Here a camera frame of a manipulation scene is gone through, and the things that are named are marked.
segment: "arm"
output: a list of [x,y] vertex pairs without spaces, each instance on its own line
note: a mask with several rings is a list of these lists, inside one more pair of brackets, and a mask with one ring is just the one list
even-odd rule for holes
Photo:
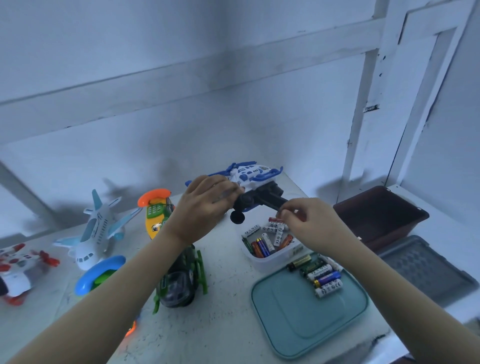
[[106,363],[182,250],[213,229],[242,192],[224,176],[198,177],[147,246],[9,363]]
[[363,245],[331,206],[317,198],[293,199],[278,216],[302,243],[336,260],[360,282],[419,362],[480,363],[480,338]]

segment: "hand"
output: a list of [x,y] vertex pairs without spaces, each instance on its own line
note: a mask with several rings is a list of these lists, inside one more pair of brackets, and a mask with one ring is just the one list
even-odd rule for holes
[[333,207],[319,198],[289,200],[279,209],[277,217],[305,246],[335,260],[342,260],[349,244],[359,243]]
[[188,246],[204,237],[245,190],[227,177],[200,176],[190,183],[161,232]]

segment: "brown plastic box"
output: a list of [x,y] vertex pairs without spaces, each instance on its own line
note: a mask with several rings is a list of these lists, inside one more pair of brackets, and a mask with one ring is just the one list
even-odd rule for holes
[[352,232],[374,252],[403,238],[428,212],[383,186],[373,187],[333,206]]

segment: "left hand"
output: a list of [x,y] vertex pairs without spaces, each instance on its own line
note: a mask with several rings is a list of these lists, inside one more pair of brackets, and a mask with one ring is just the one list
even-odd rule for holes
[[161,231],[185,246],[191,245],[217,225],[243,192],[225,176],[199,176],[190,183]]

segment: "blue and white toy helicopter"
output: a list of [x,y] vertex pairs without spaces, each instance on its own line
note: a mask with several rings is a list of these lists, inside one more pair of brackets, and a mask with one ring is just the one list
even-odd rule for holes
[[258,205],[265,205],[278,210],[287,200],[282,198],[283,190],[275,183],[275,177],[282,173],[280,170],[261,166],[255,161],[232,163],[226,170],[209,174],[221,174],[228,177],[232,182],[245,187],[245,193],[241,194],[233,205],[234,211],[230,219],[235,224],[241,224],[245,220],[244,212]]
[[90,215],[82,236],[59,239],[53,243],[56,246],[69,248],[68,255],[75,258],[75,262],[82,270],[89,270],[103,260],[103,253],[108,249],[108,241],[113,237],[116,241],[125,235],[124,225],[142,209],[137,208],[130,214],[117,221],[115,214],[110,210],[120,202],[121,197],[104,205],[96,190],[92,191],[94,210],[86,208],[84,213]]

